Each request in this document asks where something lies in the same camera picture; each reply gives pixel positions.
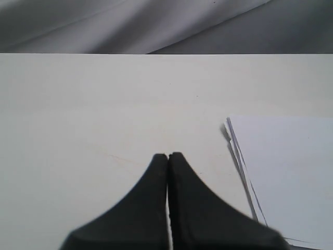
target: paper stack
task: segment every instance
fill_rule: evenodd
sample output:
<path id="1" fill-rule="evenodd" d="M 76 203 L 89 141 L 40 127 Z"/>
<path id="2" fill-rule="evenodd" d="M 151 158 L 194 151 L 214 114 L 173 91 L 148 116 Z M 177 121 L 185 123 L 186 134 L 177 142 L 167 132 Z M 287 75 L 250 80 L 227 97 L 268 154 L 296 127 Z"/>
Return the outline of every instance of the paper stack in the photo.
<path id="1" fill-rule="evenodd" d="M 333 119 L 227 119 L 256 219 L 294 246 L 333 249 Z"/>

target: white cloth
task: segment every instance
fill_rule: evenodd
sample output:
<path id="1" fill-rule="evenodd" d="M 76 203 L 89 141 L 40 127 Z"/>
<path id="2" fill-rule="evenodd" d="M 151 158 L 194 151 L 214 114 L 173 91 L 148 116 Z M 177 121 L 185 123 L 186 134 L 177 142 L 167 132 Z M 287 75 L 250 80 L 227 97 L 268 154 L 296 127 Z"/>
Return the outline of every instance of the white cloth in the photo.
<path id="1" fill-rule="evenodd" d="M 145 54 L 270 0 L 0 0 L 0 52 Z"/>

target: white table surface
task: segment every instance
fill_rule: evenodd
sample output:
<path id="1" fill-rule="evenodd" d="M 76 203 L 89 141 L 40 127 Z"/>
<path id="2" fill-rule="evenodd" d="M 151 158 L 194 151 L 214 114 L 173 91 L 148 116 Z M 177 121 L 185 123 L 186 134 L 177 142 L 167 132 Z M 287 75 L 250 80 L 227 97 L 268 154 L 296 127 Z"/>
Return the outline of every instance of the white table surface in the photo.
<path id="1" fill-rule="evenodd" d="M 181 151 L 250 208 L 230 114 L 333 117 L 333 55 L 0 54 L 0 245 L 57 249 L 113 206 L 154 153 Z"/>

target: black rubber grip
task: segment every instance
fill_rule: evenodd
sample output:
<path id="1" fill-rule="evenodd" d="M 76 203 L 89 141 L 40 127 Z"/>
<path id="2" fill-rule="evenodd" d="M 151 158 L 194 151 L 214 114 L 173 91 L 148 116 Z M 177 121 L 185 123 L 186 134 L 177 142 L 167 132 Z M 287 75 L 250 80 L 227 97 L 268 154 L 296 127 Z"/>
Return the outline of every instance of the black rubber grip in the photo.
<path id="1" fill-rule="evenodd" d="M 169 249 L 167 167 L 166 155 L 154 155 L 132 190 L 105 214 L 70 233 L 61 249 Z"/>
<path id="2" fill-rule="evenodd" d="M 174 250 L 289 249 L 278 232 L 215 195 L 181 153 L 169 157 L 168 198 Z"/>

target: gray fabric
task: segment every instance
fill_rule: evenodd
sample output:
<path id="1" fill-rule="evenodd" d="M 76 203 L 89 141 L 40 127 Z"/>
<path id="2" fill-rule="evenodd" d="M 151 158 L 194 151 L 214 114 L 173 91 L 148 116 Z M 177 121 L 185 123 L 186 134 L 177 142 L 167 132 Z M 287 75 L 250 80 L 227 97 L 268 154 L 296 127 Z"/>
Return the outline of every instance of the gray fabric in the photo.
<path id="1" fill-rule="evenodd" d="M 0 52 L 145 54 L 269 0 L 0 0 Z"/>
<path id="2" fill-rule="evenodd" d="M 154 54 L 333 53 L 332 0 L 272 0 Z"/>

